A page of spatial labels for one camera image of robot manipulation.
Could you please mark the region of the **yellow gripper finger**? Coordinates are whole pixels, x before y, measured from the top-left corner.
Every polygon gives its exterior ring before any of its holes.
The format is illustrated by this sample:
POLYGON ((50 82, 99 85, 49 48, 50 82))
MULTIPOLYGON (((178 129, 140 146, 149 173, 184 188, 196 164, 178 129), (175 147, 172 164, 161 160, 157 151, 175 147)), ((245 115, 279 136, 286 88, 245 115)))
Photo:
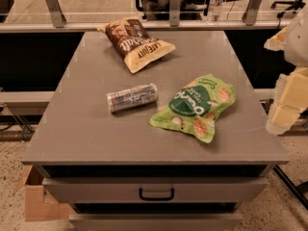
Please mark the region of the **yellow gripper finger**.
POLYGON ((290 75, 281 74, 276 81, 267 131, 273 135, 284 134, 307 109, 308 67, 299 66, 290 75))
POLYGON ((264 47, 271 51, 283 51, 285 49, 286 33, 287 27, 281 29, 271 38, 268 38, 264 44, 264 47))

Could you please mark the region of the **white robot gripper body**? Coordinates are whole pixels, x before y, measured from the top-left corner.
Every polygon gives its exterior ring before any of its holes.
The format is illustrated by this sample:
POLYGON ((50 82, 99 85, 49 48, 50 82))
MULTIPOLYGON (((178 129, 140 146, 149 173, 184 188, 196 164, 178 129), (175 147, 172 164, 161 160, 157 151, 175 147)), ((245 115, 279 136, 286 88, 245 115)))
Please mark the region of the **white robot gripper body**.
POLYGON ((288 26, 285 60, 296 66, 308 65, 308 14, 298 14, 288 26))

